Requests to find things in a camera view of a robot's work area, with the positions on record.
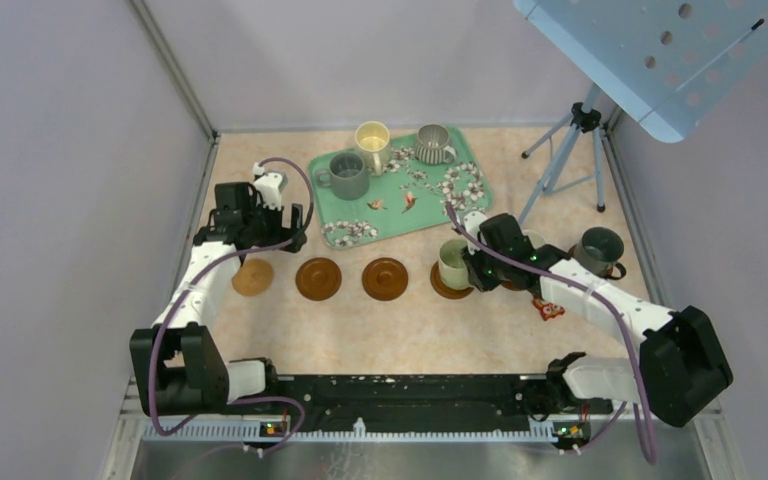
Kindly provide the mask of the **light green mug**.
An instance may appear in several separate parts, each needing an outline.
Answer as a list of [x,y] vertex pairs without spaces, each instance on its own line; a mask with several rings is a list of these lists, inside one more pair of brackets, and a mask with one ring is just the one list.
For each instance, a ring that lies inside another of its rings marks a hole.
[[467,242],[453,239],[445,242],[438,250],[438,270],[442,283],[456,291],[471,287],[466,263],[462,258]]

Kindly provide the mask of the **dark brown wooden coaster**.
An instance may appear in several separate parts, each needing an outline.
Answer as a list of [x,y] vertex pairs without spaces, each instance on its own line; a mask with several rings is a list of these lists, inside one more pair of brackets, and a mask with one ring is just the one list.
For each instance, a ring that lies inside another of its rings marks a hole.
[[324,301],[340,290],[342,271],[337,263],[329,258],[312,258],[297,270],[295,284],[298,292],[306,299]]
[[378,301],[392,301],[400,297],[409,284],[409,274],[402,262],[390,257],[371,261],[363,270],[364,291]]
[[460,300],[469,296],[473,291],[473,287],[456,290],[448,287],[443,281],[440,275],[439,264],[435,263],[429,274],[429,279],[433,290],[441,297],[448,300]]

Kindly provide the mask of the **light tan wooden coaster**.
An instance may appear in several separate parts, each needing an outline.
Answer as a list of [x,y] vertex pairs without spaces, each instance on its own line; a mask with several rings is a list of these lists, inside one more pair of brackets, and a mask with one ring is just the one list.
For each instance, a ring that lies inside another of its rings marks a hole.
[[272,265],[262,259],[243,262],[231,280],[235,292],[244,297],[255,297],[266,292],[274,281]]

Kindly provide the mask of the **dark green mug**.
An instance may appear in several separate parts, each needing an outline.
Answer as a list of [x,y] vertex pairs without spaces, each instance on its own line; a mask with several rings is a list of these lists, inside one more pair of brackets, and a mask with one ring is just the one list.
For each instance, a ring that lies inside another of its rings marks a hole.
[[607,280],[622,280],[627,275],[620,262],[625,244],[618,233],[606,227],[586,230],[572,249],[572,257],[586,270]]

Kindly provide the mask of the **ribbed grey mug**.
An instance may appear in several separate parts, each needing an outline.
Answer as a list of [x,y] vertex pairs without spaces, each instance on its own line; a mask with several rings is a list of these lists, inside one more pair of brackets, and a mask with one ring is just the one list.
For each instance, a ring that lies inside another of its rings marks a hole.
[[427,124],[419,128],[414,153],[419,162],[427,165],[452,163],[458,158],[449,130],[439,124]]

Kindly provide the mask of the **black mug white inside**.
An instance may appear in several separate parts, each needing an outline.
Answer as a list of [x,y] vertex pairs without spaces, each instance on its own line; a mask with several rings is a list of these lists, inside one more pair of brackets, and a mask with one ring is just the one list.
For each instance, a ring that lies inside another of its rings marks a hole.
[[525,229],[522,233],[529,240],[534,249],[539,249],[541,246],[547,244],[546,237],[535,230]]

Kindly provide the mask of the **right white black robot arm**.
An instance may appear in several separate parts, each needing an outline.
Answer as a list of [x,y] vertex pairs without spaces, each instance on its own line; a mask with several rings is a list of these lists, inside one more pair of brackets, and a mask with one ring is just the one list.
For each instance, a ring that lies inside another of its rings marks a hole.
[[627,348],[627,359],[576,352],[552,362],[546,397],[554,409],[572,412],[589,399],[625,401],[682,427],[732,385],[714,326],[698,308],[651,303],[553,245],[534,247],[510,214],[474,211],[453,224],[468,241],[461,256],[474,288],[508,283],[581,316]]

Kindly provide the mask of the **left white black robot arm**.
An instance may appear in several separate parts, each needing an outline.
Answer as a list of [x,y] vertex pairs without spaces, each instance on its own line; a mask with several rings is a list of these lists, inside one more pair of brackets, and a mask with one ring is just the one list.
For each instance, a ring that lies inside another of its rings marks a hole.
[[216,207],[196,232],[185,275],[164,311],[137,329],[129,351],[143,411],[149,416],[223,414],[239,397],[257,413],[279,404],[280,386],[265,358],[226,362],[209,331],[233,277],[247,256],[298,252],[306,243],[310,208],[280,207],[262,187],[223,183]]

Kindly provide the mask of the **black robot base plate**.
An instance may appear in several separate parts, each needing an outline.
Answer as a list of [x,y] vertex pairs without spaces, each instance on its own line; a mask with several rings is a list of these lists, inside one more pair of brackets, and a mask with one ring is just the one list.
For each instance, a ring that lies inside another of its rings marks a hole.
[[471,434],[525,432],[540,420],[613,411],[610,401],[578,400],[542,374],[278,376],[254,400],[223,412],[303,415],[303,432],[348,432],[362,420],[372,433]]

